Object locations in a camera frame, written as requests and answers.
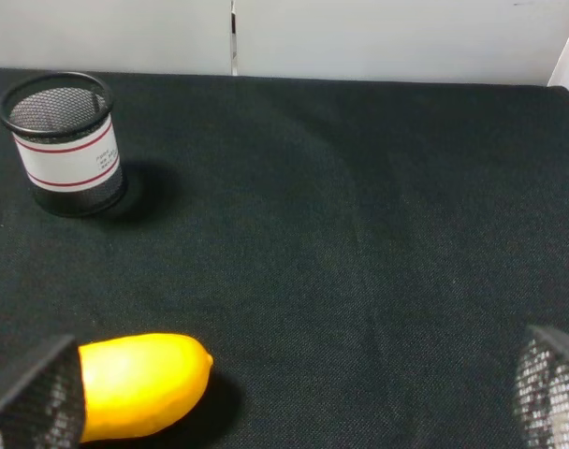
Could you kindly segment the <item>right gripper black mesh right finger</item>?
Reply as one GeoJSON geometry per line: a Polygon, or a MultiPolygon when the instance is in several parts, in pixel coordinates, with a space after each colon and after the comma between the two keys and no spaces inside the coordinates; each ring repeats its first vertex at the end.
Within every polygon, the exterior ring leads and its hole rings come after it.
{"type": "Polygon", "coordinates": [[[515,377],[514,415],[526,448],[569,448],[569,335],[528,326],[515,377]]]}

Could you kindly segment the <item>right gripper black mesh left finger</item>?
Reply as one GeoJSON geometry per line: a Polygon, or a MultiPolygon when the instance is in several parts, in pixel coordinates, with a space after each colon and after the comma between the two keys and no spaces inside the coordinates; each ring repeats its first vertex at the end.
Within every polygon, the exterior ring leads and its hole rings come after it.
{"type": "Polygon", "coordinates": [[[44,340],[0,370],[0,448],[77,448],[84,424],[74,337],[44,340]]]}

